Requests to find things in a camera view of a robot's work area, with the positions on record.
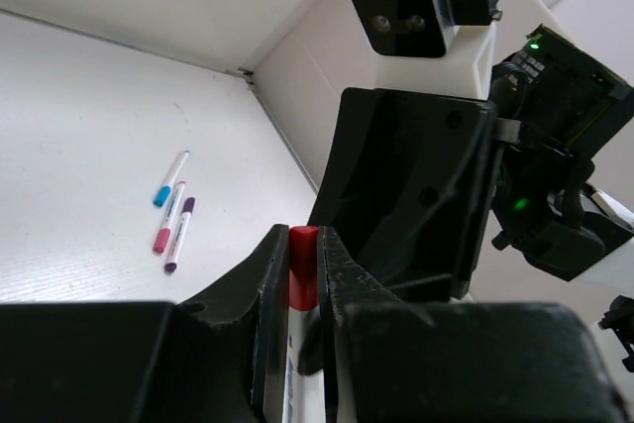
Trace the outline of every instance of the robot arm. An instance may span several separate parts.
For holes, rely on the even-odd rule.
[[[497,0],[353,3],[377,89],[342,96],[314,227],[273,226],[178,306],[0,306],[3,422],[277,423],[293,285],[319,303],[300,357],[324,370],[328,422],[626,421],[570,311],[447,302],[491,210],[499,246],[564,279],[631,239],[586,182],[632,88],[544,27],[493,65]]]

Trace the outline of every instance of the white marker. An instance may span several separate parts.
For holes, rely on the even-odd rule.
[[[182,153],[180,153],[176,158],[176,162],[167,173],[167,177],[163,181],[162,186],[158,190],[157,196],[155,197],[154,205],[156,205],[158,208],[161,208],[162,205],[167,201],[167,197],[169,197],[171,189],[174,187],[174,183],[176,182],[178,173],[182,169],[188,157],[189,151],[183,151]]]
[[[183,193],[185,192],[185,181],[181,180],[176,187],[174,188],[174,193],[171,194],[171,198],[167,203],[167,210],[165,211],[165,217],[162,219],[162,223],[160,224],[160,230],[158,230],[157,239],[155,240],[155,245],[152,249],[161,254],[167,248],[167,243],[169,242],[169,235],[171,234],[171,225],[174,221],[174,217],[178,212],[178,207],[180,205],[180,199],[182,198]]]
[[[196,199],[193,197],[189,197],[187,200],[185,200],[185,205],[183,205],[182,207],[182,213],[180,214],[180,220],[178,221],[178,226],[176,227],[174,241],[171,242],[171,248],[169,249],[169,253],[167,254],[167,259],[165,260],[164,269],[166,272],[172,273],[176,271],[176,268],[178,266],[178,257],[180,255],[180,251],[182,250],[182,244],[185,241],[187,225],[189,225],[189,219],[191,218],[191,214],[194,211],[195,203]]]

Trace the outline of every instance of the blue marker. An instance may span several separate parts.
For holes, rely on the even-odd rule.
[[[154,205],[158,208],[161,208],[162,205],[167,201],[167,198],[169,198],[169,194],[171,193],[171,190],[174,187],[174,183],[178,178],[178,173],[182,169],[188,157],[189,151],[183,151],[182,153],[180,153],[176,158],[176,162],[167,173],[167,177],[165,178],[165,181],[162,183],[162,186],[158,190],[157,196],[155,197]]]

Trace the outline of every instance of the marker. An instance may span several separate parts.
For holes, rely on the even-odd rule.
[[[286,393],[282,421],[326,421],[324,375],[305,375],[299,352],[306,342],[314,316],[319,315],[317,279],[317,227],[290,229],[288,261],[288,343],[286,348]]]
[[[188,157],[189,151],[183,151],[182,153],[180,153],[176,158],[176,162],[167,173],[167,177],[163,181],[162,186],[158,190],[157,196],[155,197],[154,205],[158,208],[161,208],[162,205],[167,201],[167,197],[169,197],[171,189],[174,187],[174,183],[176,182],[178,173],[182,169]]]
[[[178,226],[176,227],[176,235],[174,236],[174,241],[171,242],[171,248],[169,249],[169,253],[167,254],[167,259],[165,260],[164,269],[166,272],[172,273],[176,271],[178,256],[180,255],[180,251],[182,250],[182,244],[185,241],[187,225],[189,225],[189,219],[191,218],[191,213],[194,211],[195,203],[196,199],[193,197],[189,197],[187,200],[185,200],[185,204],[182,207],[180,220],[178,221]]]
[[[152,249],[157,253],[162,253],[167,248],[169,242],[169,235],[171,234],[171,224],[174,221],[178,206],[180,205],[180,199],[185,191],[185,181],[181,180],[174,188],[174,193],[171,194],[171,198],[167,203],[167,210],[165,211],[165,217],[160,224],[160,230],[157,233],[157,239]]]

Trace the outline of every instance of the white table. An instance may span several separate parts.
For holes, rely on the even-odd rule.
[[[240,78],[0,15],[0,300],[180,301],[315,194]],[[196,197],[178,271],[152,243],[176,154]]]

